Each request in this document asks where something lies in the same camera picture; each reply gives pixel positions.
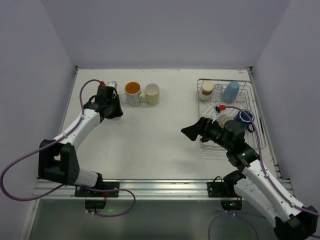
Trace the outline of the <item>floral mug orange inside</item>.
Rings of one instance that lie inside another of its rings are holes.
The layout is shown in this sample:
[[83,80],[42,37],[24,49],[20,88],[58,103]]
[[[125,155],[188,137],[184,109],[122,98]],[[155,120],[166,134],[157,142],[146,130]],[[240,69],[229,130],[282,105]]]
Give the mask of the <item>floral mug orange inside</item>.
[[140,100],[141,85],[135,81],[129,82],[124,87],[124,92],[119,95],[120,102],[132,107],[138,107]]

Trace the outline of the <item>dark blue mug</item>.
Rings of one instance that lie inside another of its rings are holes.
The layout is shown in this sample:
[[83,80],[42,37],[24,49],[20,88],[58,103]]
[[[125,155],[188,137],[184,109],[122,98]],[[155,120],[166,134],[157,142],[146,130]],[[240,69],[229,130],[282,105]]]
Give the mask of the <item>dark blue mug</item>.
[[251,127],[252,121],[255,120],[255,115],[250,110],[244,109],[238,111],[234,119],[249,133],[253,133],[255,131],[254,127]]

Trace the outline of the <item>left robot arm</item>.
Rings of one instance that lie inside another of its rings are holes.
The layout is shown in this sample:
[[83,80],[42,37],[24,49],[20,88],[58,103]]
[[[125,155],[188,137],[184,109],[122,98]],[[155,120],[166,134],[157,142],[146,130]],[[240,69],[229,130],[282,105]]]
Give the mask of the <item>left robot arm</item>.
[[115,81],[98,86],[96,95],[81,103],[81,112],[72,124],[53,140],[40,143],[38,177],[68,186],[101,189],[102,175],[80,168],[77,150],[89,133],[103,120],[123,115]]

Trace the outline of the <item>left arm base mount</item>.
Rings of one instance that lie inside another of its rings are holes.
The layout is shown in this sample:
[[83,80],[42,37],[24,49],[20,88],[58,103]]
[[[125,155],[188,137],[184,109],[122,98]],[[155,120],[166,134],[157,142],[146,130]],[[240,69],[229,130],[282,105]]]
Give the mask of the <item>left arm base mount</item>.
[[77,186],[74,196],[85,198],[84,207],[87,211],[98,213],[107,205],[108,198],[117,198],[119,196],[118,181],[104,181],[102,176],[98,176],[97,183],[89,190],[88,187]]

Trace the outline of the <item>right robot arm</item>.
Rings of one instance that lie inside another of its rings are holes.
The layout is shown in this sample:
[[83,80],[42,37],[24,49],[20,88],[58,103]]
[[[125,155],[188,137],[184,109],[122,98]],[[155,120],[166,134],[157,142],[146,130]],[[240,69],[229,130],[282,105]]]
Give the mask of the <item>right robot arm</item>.
[[201,117],[181,132],[191,141],[200,136],[201,142],[212,141],[227,151],[228,161],[237,170],[223,180],[269,221],[279,240],[305,240],[316,232],[319,213],[297,200],[269,172],[245,142],[245,131],[238,121],[229,120],[220,127],[217,121]]

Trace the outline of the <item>beige speckled cup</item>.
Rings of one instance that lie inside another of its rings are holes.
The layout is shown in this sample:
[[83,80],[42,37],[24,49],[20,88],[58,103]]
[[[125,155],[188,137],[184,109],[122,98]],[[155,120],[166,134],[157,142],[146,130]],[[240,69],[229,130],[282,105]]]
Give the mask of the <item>beige speckled cup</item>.
[[232,121],[233,119],[234,119],[234,118],[231,117],[231,116],[225,116],[225,117],[223,117],[223,118],[219,121],[219,126],[220,126],[221,128],[224,128],[226,122]]

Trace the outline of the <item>pale yellow mug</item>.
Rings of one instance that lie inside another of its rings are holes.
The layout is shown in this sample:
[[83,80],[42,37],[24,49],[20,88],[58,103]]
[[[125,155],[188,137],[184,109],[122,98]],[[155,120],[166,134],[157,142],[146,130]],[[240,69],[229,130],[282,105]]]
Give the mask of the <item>pale yellow mug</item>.
[[146,85],[144,92],[139,94],[139,99],[150,105],[157,105],[160,101],[160,87],[155,83]]

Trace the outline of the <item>cream tumbler brown band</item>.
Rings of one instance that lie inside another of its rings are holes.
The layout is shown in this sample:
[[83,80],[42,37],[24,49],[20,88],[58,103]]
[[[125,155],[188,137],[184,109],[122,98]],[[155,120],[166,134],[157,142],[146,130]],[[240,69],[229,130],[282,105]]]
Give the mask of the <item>cream tumbler brown band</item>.
[[208,101],[213,93],[214,85],[209,81],[204,81],[199,90],[198,97],[201,101]]

